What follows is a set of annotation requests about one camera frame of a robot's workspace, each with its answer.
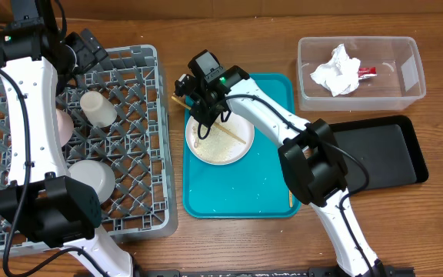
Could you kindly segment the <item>cream white cup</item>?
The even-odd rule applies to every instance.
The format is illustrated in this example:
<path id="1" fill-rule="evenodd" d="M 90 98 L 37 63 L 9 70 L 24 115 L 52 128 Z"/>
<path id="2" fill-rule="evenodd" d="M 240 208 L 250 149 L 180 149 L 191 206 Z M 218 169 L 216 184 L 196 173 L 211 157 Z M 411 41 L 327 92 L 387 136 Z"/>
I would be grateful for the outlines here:
<path id="1" fill-rule="evenodd" d="M 114 105 L 97 91 L 87 91 L 80 98 L 80 107 L 90 123 L 99 128 L 112 125 L 117 118 Z"/>

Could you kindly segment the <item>pink small bowl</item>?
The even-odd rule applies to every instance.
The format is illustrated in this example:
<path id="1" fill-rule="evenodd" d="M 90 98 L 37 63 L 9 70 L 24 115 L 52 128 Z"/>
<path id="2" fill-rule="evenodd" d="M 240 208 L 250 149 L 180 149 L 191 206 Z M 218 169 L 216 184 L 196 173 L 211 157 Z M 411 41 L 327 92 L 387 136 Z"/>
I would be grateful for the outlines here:
<path id="1" fill-rule="evenodd" d="M 60 110 L 56 110 L 56 118 L 58 123 L 58 135 L 61 147 L 65 146 L 72 137 L 74 123 L 71 116 Z"/>

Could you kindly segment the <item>grey ceramic bowl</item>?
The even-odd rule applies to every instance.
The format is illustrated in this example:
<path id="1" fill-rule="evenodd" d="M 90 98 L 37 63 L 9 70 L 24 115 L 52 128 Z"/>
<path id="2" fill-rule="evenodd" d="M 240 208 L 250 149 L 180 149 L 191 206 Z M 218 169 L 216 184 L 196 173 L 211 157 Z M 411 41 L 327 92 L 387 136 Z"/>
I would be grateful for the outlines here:
<path id="1" fill-rule="evenodd" d="M 106 202 L 115 188 L 115 174 L 109 165 L 94 160 L 82 160 L 69 167 L 73 179 L 91 186 L 100 203 Z"/>

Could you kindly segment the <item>white napkin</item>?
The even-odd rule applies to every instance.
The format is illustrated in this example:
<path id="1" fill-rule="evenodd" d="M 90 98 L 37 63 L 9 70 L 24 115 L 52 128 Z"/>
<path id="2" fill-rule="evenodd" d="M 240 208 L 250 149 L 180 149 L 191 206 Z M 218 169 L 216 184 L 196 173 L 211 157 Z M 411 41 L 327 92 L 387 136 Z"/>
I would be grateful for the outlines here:
<path id="1" fill-rule="evenodd" d="M 361 61 L 350 58 L 345 45 L 340 44 L 331 52 L 331 59 L 319 65 L 311 74 L 311 79 L 330 91 L 333 97 L 347 95 L 359 87 L 358 70 Z"/>

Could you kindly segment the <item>red snack wrapper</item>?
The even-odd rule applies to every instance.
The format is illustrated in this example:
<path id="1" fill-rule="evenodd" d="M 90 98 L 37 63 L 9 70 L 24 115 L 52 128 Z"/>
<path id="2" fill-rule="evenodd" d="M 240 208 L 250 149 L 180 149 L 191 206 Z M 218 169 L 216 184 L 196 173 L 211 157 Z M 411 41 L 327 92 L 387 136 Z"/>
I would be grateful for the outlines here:
<path id="1" fill-rule="evenodd" d="M 369 67 L 369 68 L 359 68 L 358 69 L 358 79 L 364 80 L 367 78 L 372 78 L 377 75 L 376 67 Z"/>

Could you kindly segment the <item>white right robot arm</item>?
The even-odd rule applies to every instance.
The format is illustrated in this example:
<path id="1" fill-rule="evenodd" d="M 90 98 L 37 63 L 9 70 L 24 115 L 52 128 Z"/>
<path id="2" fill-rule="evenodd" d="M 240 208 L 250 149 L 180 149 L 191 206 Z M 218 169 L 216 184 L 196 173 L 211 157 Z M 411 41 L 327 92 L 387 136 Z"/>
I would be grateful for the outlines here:
<path id="1" fill-rule="evenodd" d="M 280 106 L 237 65 L 224 68 L 208 50 L 188 63 L 175 81 L 175 94 L 192 100 L 190 114 L 200 126 L 236 114 L 275 143 L 285 184 L 321 220 L 344 276 L 384 276 L 385 267 L 367 243 L 351 207 L 346 160 L 363 164 L 338 147 L 330 125 L 310 122 Z"/>

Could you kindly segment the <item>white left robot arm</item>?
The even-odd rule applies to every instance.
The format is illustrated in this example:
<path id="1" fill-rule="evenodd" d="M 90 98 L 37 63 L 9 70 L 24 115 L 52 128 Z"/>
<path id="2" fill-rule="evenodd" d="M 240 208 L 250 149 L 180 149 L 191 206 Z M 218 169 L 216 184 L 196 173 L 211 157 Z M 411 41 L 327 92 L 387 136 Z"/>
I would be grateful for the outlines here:
<path id="1" fill-rule="evenodd" d="M 54 3 L 14 0 L 0 27 L 0 77 L 8 105 L 12 159 L 0 215 L 32 242 L 69 253 L 95 276 L 139 276 L 134 258 L 102 227 L 95 190 L 70 176 L 58 137 L 55 96 L 107 52 L 89 32 L 68 32 Z"/>

